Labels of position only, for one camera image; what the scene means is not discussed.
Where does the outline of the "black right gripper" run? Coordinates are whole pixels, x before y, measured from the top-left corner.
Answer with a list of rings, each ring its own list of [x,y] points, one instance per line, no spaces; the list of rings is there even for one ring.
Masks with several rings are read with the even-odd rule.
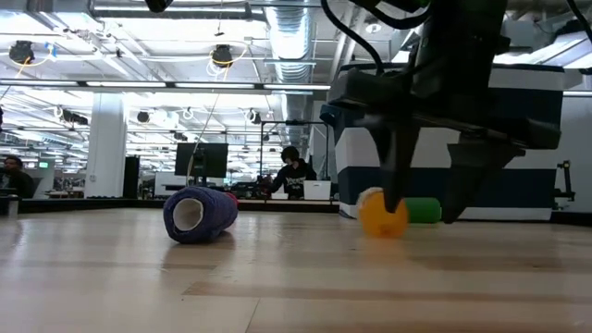
[[[409,178],[420,127],[411,118],[442,127],[506,139],[527,149],[555,149],[561,137],[557,121],[513,116],[502,110],[489,80],[494,57],[508,51],[500,32],[507,4],[501,0],[395,1],[407,12],[393,18],[376,1],[358,4],[397,30],[422,29],[419,44],[400,71],[387,72],[376,50],[333,14],[329,20],[373,58],[373,74],[352,68],[338,78],[327,95],[331,105],[360,109],[371,115],[364,126],[378,154],[385,209],[395,213]],[[505,143],[455,143],[448,146],[451,166],[442,204],[442,221],[455,222],[470,206],[482,184],[525,149]]]

